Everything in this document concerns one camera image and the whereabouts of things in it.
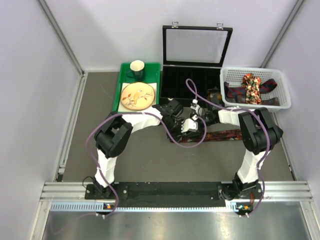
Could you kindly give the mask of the brown tie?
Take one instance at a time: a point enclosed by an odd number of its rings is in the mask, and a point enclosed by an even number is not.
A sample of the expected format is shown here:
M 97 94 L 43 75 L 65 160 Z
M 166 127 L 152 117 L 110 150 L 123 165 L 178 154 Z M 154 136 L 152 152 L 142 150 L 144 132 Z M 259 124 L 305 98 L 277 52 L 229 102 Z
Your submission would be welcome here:
M 220 105 L 222 101 L 221 90 L 218 87 L 210 88 L 206 91 L 207 100 Z

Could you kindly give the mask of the dark red patterned tie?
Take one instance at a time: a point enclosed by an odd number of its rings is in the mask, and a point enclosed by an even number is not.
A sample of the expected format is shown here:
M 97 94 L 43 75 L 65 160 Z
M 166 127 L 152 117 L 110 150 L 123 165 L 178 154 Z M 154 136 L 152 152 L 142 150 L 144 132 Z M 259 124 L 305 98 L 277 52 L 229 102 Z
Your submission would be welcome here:
M 198 143 L 201 141 L 203 134 L 199 131 L 191 132 L 187 136 L 193 137 L 193 142 Z M 206 133 L 204 142 L 223 142 L 223 141 L 241 141 L 243 139 L 240 129 L 221 130 L 221 131 L 209 131 Z

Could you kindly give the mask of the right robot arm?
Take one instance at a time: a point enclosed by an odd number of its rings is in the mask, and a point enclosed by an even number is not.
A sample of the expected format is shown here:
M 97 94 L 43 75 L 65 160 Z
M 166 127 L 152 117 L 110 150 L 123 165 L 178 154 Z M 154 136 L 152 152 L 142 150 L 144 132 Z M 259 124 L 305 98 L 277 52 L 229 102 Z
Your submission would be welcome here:
M 256 109 L 209 108 L 203 115 L 206 125 L 230 124 L 239 127 L 245 154 L 232 184 L 222 184 L 219 194 L 223 199 L 245 198 L 255 189 L 264 160 L 283 136 L 269 110 L 265 107 Z

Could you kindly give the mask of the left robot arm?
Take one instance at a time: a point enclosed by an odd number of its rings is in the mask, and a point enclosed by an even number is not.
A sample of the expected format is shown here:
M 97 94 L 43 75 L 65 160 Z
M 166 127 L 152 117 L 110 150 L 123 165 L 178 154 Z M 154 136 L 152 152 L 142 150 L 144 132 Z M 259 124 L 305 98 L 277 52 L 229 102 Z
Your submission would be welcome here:
M 109 198 L 114 191 L 114 171 L 117 157 L 124 151 L 132 133 L 148 127 L 163 125 L 167 136 L 176 142 L 189 133 L 195 133 L 199 124 L 196 117 L 178 117 L 183 106 L 176 100 L 165 105 L 155 104 L 145 110 L 120 114 L 113 111 L 109 120 L 94 134 L 98 152 L 97 172 L 93 184 L 102 198 Z

